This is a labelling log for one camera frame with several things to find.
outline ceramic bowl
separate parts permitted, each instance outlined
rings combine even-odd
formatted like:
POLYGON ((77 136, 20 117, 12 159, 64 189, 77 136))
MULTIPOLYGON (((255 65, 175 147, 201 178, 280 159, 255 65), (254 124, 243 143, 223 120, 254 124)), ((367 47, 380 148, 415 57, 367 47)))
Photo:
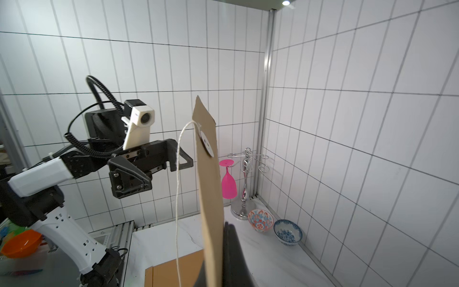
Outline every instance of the ceramic bowl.
POLYGON ((297 245, 303 238, 300 227, 286 219, 280 219, 274 223, 274 233, 277 239, 287 246, 297 245))
POLYGON ((273 216, 266 210, 254 209, 249 212, 249 222, 258 232, 266 232, 273 227, 273 216))

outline white marble countertop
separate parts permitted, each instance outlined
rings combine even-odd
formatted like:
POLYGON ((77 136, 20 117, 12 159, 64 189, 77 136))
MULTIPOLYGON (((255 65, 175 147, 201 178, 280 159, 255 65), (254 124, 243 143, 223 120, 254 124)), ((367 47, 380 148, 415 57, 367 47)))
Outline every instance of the white marble countertop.
MULTIPOLYGON (((258 199, 257 208, 268 210, 258 199)), ((281 244, 273 230, 256 232, 246 220, 224 208, 225 220, 236 227, 247 267, 260 287, 334 287, 312 259, 296 245, 281 244)), ((201 215, 179 220, 179 256, 202 249, 201 215)), ((145 269, 175 259, 175 223, 169 222, 132 234, 124 287, 143 287, 145 269)))

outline cardboard box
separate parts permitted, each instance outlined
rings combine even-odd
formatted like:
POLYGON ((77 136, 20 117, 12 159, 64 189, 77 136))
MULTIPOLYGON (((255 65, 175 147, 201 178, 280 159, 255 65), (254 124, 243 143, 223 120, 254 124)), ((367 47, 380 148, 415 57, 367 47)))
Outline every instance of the cardboard box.
MULTIPOLYGON (((203 260, 203 250, 199 250, 179 258, 182 287, 193 287, 196 279, 198 278, 203 260)), ((145 270, 145 287, 163 286, 179 286, 177 263, 175 259, 145 270)))

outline white string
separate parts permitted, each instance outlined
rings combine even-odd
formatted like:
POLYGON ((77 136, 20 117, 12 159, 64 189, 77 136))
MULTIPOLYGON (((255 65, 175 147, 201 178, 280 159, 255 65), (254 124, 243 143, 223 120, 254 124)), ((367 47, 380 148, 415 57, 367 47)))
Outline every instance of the white string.
POLYGON ((179 277, 179 287, 182 287, 182 281, 180 279, 180 268, 179 268, 179 185, 180 185, 180 169, 179 169, 179 159, 180 159, 180 140, 182 139, 183 132, 186 127, 190 124, 194 124, 195 128, 198 129, 198 124, 195 121, 188 122, 183 130, 180 132, 179 141, 177 142, 177 192, 175 193, 175 256, 177 262, 177 276, 179 277))

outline pink wine glass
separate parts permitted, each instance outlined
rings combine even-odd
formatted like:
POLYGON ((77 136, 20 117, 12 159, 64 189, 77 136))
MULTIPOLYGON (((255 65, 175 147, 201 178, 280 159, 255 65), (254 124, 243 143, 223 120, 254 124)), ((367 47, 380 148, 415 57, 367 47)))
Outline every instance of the pink wine glass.
POLYGON ((220 162, 220 166, 226 167, 226 174, 222 179, 222 194, 223 198, 232 199, 237 196, 236 181, 228 172, 228 167, 234 164, 232 159, 224 159, 220 162))

